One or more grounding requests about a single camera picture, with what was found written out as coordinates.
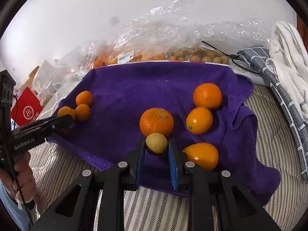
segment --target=person's sleeve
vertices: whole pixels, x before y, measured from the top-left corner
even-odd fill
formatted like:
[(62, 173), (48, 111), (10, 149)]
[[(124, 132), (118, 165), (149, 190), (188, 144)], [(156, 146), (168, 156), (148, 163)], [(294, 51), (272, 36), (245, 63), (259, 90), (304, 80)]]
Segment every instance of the person's sleeve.
[(0, 198), (5, 208), (7, 209), (8, 213), (17, 224), (17, 226), (22, 231), (28, 231), (30, 220), (27, 213), (24, 210), (18, 209), (17, 204), (14, 203), (13, 200), (10, 198), (10, 196), (8, 195), (6, 189), (4, 188), (1, 182), (0, 182)]

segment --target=blue gripper pad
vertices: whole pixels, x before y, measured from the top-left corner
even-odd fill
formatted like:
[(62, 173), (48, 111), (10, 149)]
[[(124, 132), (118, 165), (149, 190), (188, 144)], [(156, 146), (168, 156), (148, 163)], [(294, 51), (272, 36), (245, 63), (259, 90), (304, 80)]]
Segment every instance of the blue gripper pad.
[(139, 187), (142, 178), (142, 169), (144, 164), (144, 154), (145, 154), (145, 140), (142, 142), (142, 147), (140, 149), (140, 154), (138, 158), (138, 164), (136, 168), (136, 185)]
[(172, 150), (172, 145), (170, 140), (168, 141), (168, 156), (169, 156), (169, 166), (170, 166), (170, 175), (171, 175), (171, 182), (173, 189), (177, 191), (179, 184), (178, 184), (178, 177), (177, 177), (177, 166), (174, 159), (174, 154)]

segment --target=circular logo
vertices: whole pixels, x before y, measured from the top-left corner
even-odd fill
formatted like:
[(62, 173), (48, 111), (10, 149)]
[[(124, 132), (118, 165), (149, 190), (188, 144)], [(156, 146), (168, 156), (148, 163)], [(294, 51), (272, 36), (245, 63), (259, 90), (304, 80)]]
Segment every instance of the circular logo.
[(34, 116), (34, 110), (31, 106), (26, 106), (23, 109), (23, 116), (24, 118), (26, 118), (27, 120), (31, 120)]

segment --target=human hand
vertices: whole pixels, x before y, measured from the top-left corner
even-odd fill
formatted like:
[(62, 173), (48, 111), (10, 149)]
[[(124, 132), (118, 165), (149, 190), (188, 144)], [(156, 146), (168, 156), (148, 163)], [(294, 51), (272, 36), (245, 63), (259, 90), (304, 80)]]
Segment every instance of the human hand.
[[(14, 169), (19, 173), (17, 176), (19, 185), (21, 186), (21, 191), (25, 198), (25, 201), (29, 201), (33, 198), (33, 195), (36, 190), (36, 183), (33, 177), (33, 171), (29, 166), (31, 155), (27, 151), (19, 160), (15, 163)], [(12, 198), (12, 200), (22, 201), (20, 193), (17, 192), (16, 195), (10, 190), (10, 186), (12, 186), (15, 190), (17, 190), (17, 184), (15, 181), (12, 181), (11, 177), (7, 174), (7, 172), (0, 168), (0, 181), (3, 183), (5, 188), (7, 189), (8, 194)]]

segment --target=striped bedsheet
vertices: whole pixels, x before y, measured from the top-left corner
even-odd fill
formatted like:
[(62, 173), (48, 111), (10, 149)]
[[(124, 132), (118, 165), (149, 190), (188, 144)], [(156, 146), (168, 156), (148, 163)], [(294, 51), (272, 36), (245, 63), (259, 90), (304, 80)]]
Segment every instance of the striped bedsheet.
[[(40, 118), (49, 117), (76, 86), (66, 86), (55, 95), (42, 111)], [(258, 159), (281, 173), (281, 183), (267, 204), (266, 211), (283, 231), (292, 230), (308, 207), (308, 184), (301, 176), (296, 145), (281, 107), (269, 88), (255, 85), (253, 94), (245, 102), (258, 118)], [(89, 164), (73, 156), (61, 146), (44, 143), (30, 151), (30, 166), (37, 182), (31, 211), (36, 221), (77, 175)], [(125, 231), (187, 230), (188, 200), (186, 197), (157, 192), (141, 187), (124, 194)], [(216, 229), (217, 218), (213, 209)]]

